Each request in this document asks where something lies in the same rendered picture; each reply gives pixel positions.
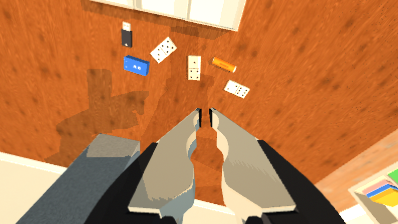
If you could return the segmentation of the orange cylinder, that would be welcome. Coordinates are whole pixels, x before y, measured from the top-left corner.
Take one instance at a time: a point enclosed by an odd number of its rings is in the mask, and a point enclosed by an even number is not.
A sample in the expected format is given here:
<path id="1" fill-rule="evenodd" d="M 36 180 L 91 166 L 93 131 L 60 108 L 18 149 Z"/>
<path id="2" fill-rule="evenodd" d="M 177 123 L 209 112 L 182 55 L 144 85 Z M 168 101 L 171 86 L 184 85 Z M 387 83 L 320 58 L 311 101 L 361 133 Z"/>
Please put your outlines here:
<path id="1" fill-rule="evenodd" d="M 212 63 L 217 65 L 217 66 L 219 66 L 219 67 L 221 67 L 221 68 L 224 68 L 224 69 L 226 69 L 226 70 L 228 70 L 230 72 L 234 72 L 236 70 L 236 66 L 235 65 L 233 65 L 233 64 L 231 64 L 229 62 L 226 62 L 226 61 L 224 61 L 224 60 L 222 60 L 222 59 L 220 59 L 218 57 L 214 57 Z"/>

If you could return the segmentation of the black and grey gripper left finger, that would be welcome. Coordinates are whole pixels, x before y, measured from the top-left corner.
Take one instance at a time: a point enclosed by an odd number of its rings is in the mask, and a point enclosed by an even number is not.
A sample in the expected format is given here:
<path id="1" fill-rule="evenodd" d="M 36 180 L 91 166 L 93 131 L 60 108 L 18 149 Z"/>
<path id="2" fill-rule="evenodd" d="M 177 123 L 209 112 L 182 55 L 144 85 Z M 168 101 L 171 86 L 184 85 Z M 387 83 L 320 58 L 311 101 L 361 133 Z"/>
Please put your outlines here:
<path id="1" fill-rule="evenodd" d="M 159 224 L 164 216 L 183 224 L 195 201 L 190 160 L 201 120 L 197 108 L 152 142 L 106 190 L 84 224 Z"/>

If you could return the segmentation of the black usb stick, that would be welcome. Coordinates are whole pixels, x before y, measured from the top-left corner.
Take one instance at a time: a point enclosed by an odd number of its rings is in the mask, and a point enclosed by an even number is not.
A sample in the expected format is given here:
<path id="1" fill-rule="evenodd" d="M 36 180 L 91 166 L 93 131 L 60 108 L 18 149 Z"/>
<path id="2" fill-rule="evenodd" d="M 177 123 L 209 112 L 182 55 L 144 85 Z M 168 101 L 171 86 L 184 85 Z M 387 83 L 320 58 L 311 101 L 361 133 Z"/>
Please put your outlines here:
<path id="1" fill-rule="evenodd" d="M 132 31 L 131 25 L 123 23 L 123 29 L 121 29 L 122 45 L 132 47 Z"/>

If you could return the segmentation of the cream three-compartment bin rack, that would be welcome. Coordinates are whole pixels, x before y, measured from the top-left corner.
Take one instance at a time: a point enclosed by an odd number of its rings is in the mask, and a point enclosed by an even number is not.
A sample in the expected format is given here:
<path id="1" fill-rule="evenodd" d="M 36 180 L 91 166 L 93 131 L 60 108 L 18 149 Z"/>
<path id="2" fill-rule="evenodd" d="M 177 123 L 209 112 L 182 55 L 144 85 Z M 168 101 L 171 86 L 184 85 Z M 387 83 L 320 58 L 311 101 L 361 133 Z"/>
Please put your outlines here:
<path id="1" fill-rule="evenodd" d="M 94 0 L 238 31 L 246 0 Z M 105 2 L 108 1 L 108 2 Z M 113 2 L 113 3 L 109 3 Z M 116 4 L 114 4 L 116 3 Z"/>

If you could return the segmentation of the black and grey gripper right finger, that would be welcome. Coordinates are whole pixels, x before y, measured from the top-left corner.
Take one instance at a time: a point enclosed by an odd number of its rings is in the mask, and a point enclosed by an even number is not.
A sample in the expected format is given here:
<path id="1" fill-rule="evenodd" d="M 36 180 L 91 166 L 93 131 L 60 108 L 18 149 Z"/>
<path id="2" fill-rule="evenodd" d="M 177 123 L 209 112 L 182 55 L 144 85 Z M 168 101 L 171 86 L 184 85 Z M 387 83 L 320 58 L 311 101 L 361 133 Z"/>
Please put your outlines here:
<path id="1" fill-rule="evenodd" d="M 226 159 L 223 200 L 237 224 L 248 216 L 259 216 L 263 224 L 346 224 L 322 192 L 264 140 L 213 107 L 209 117 Z"/>

